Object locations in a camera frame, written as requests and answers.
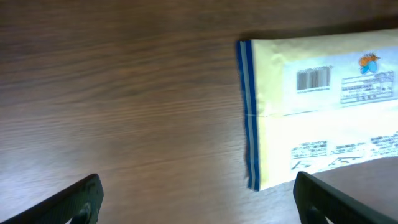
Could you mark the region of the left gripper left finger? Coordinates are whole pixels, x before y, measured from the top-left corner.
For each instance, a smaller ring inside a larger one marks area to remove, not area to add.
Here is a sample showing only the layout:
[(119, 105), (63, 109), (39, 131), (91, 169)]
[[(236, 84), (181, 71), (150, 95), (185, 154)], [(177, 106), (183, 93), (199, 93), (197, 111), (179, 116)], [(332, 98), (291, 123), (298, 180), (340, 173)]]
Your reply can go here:
[(3, 224), (97, 224), (104, 199), (98, 174), (90, 174)]

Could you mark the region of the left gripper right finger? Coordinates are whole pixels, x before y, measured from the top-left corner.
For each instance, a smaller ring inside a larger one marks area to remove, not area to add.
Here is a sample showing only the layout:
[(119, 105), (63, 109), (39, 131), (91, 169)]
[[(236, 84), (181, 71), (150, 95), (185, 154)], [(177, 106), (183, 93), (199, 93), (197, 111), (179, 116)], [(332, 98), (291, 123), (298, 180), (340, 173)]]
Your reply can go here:
[(295, 179), (293, 195), (302, 224), (397, 224), (392, 219), (306, 172)]

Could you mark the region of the yellow snack bag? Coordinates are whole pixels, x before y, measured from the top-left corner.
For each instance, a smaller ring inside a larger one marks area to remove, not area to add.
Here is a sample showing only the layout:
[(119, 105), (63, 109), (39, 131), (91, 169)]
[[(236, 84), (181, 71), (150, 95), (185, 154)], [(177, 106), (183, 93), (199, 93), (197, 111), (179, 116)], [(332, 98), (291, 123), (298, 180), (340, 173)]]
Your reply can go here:
[(397, 155), (397, 30), (236, 43), (247, 186)]

